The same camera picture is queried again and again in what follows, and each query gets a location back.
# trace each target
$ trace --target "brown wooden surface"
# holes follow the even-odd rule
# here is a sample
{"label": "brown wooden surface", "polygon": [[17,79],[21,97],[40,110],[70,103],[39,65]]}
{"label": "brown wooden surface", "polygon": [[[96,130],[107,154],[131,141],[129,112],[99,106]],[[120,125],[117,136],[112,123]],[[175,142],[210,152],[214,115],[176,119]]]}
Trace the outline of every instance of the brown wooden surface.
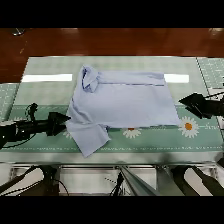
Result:
{"label": "brown wooden surface", "polygon": [[148,55],[224,57],[221,28],[0,29],[0,82],[19,82],[28,57]]}

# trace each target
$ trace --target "daisy print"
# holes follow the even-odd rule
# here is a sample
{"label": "daisy print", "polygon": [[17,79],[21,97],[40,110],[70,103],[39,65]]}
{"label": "daisy print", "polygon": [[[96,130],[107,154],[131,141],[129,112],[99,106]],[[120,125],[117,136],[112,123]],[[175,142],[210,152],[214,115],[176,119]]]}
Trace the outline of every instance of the daisy print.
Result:
{"label": "daisy print", "polygon": [[65,132],[63,133],[63,135],[64,135],[67,139],[72,139],[72,136],[71,136],[70,133],[67,132],[67,131],[65,131]]}
{"label": "daisy print", "polygon": [[185,137],[188,138],[194,138],[195,136],[197,136],[198,129],[199,126],[196,123],[196,121],[194,120],[194,118],[190,118],[190,117],[182,117],[182,122],[179,125],[179,131],[182,131],[182,135],[184,135]]}
{"label": "daisy print", "polygon": [[135,138],[141,135],[141,128],[125,128],[123,129],[123,135],[126,138]]}

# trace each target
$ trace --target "light blue shirt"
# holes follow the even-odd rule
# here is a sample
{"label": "light blue shirt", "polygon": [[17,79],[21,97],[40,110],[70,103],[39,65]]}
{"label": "light blue shirt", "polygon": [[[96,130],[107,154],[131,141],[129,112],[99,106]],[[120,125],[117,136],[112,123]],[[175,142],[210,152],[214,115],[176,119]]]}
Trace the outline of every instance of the light blue shirt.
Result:
{"label": "light blue shirt", "polygon": [[66,122],[84,157],[110,140],[107,128],[180,123],[164,74],[82,66]]}

